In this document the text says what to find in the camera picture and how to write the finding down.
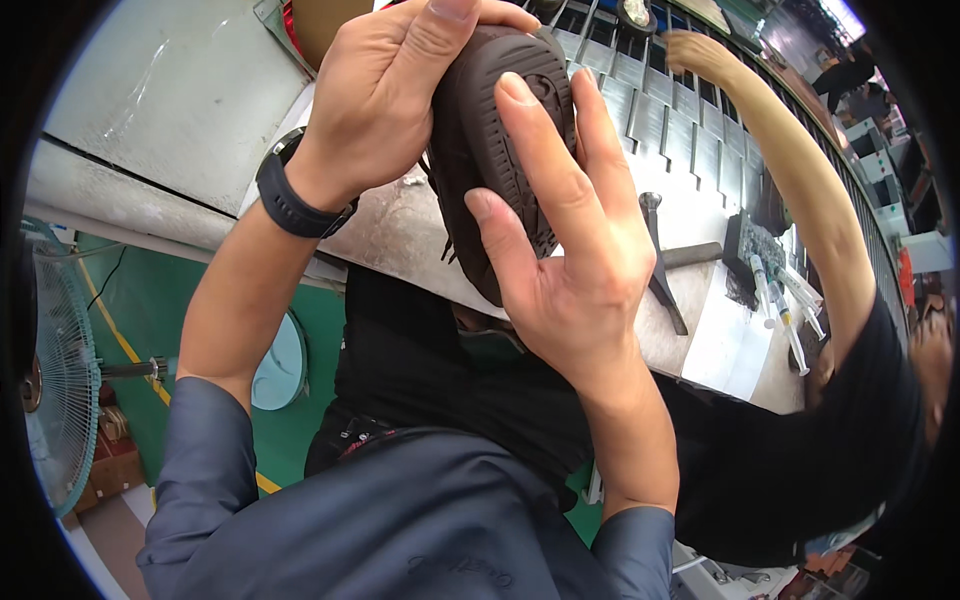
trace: smartwatch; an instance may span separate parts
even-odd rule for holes
[[[344,226],[356,212],[360,199],[354,198],[341,212],[326,212],[304,202],[290,187],[283,166],[294,155],[305,130],[296,128],[279,139],[260,163],[256,185],[263,207],[280,228],[298,237],[323,239]]]

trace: brown shoe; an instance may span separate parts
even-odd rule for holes
[[[449,235],[447,248],[452,243],[464,275],[496,306],[503,305],[500,288],[464,194],[474,187],[489,187],[499,194],[520,217],[538,258],[557,247],[493,101],[500,75],[517,73],[540,99],[573,154],[573,101],[564,55],[557,48],[510,27],[480,25],[433,96],[434,128],[427,157],[430,184]]]

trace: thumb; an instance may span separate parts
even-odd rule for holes
[[[410,23],[384,77],[429,100],[473,34],[480,5],[481,0],[429,0]]]
[[[469,190],[464,202],[480,227],[480,239],[503,296],[529,285],[537,270],[537,255],[516,213],[496,193],[483,187]]]

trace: green floor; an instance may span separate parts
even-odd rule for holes
[[[81,251],[109,244],[112,242],[78,234]],[[120,252],[111,249],[84,260],[97,290],[102,288],[104,279],[116,266]],[[127,247],[123,261],[103,290],[101,300],[117,331],[140,360],[179,354],[186,307],[205,268],[203,263]],[[88,293],[86,297],[91,300],[92,294]],[[324,409],[333,399],[333,374],[344,326],[343,300],[329,290],[301,285],[294,295],[292,308],[306,337],[307,391],[290,406],[278,411],[252,409],[257,470],[281,487],[302,479],[306,449],[317,431]],[[90,308],[89,315],[97,356],[104,363],[129,363],[127,353],[96,305]],[[147,482],[153,485],[162,461],[163,431],[169,409],[143,378],[116,380],[111,385],[121,410],[130,421]],[[164,388],[172,394],[173,381],[165,382]],[[568,484],[580,490],[588,480],[586,466],[571,476]],[[567,516],[581,538],[590,543],[599,527],[600,506],[587,506],[581,501]]]

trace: forearm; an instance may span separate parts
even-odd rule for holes
[[[255,203],[224,240],[183,322],[178,377],[207,379],[250,412],[253,375],[270,348],[317,240],[281,229]]]
[[[603,519],[634,506],[677,508],[680,472],[673,423],[639,357],[603,373],[604,391],[581,394],[604,481]]]
[[[824,287],[839,365],[873,307],[876,281],[847,190],[810,134],[760,77],[739,61],[727,91],[763,160]]]

